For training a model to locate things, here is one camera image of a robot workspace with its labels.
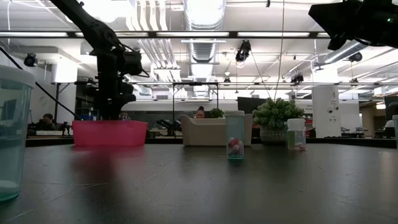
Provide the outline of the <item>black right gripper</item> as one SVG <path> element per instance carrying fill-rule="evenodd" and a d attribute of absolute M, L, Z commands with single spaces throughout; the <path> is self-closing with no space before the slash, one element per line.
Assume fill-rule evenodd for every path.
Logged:
<path fill-rule="evenodd" d="M 392 0 L 313 4 L 308 15 L 329 35 L 328 49 L 338 50 L 343 46 L 342 33 L 352 23 L 355 13 L 359 22 L 357 39 L 397 48 L 397 5 Z"/>

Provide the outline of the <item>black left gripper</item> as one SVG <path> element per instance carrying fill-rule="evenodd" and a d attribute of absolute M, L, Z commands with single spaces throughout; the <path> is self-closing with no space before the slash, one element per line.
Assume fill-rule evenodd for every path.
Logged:
<path fill-rule="evenodd" d="M 95 90 L 94 107 L 104 120 L 119 119 L 121 108 L 136 101 L 132 93 L 134 88 L 124 83 L 123 79 L 125 75 L 139 74 L 139 51 L 95 48 L 95 56 L 98 88 Z"/>

